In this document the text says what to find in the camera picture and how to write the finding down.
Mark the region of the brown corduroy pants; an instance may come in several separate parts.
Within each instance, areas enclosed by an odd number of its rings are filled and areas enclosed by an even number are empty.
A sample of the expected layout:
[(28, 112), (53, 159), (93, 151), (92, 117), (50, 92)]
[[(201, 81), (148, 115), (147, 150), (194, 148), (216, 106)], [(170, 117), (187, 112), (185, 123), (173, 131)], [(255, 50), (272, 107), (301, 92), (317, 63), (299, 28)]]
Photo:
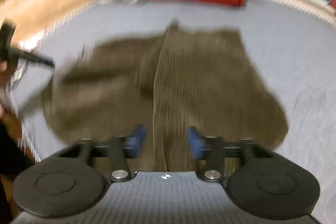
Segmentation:
[(197, 167), (188, 143), (194, 126), (227, 141), (251, 138), (277, 147), (288, 133), (285, 112), (250, 61), (238, 30), (187, 30), (94, 47), (56, 72), (42, 94), (47, 124), (67, 144), (147, 136), (132, 171)]

